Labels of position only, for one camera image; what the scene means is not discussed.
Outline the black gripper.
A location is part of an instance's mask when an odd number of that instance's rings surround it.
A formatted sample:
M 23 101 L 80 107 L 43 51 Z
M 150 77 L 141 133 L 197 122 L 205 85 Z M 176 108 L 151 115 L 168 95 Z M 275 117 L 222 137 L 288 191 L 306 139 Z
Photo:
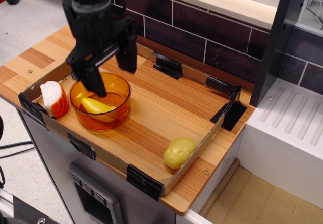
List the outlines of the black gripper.
M 112 11 L 107 0 L 101 4 L 82 5 L 64 0 L 63 9 L 76 45 L 66 58 L 74 80 L 81 81 L 88 91 L 106 97 L 99 66 L 116 56 L 122 70 L 137 70 L 137 33 L 134 19 L 123 16 L 123 10 Z

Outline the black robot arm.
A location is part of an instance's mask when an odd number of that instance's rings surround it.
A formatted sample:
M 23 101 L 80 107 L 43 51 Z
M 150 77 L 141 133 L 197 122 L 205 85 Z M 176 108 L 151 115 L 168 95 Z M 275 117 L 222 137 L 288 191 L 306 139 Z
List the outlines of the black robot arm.
M 135 73 L 137 69 L 137 34 L 133 18 L 121 17 L 126 4 L 113 10 L 112 0 L 64 0 L 63 9 L 76 40 L 66 58 L 72 78 L 88 91 L 106 96 L 99 66 L 112 56 L 121 69 Z

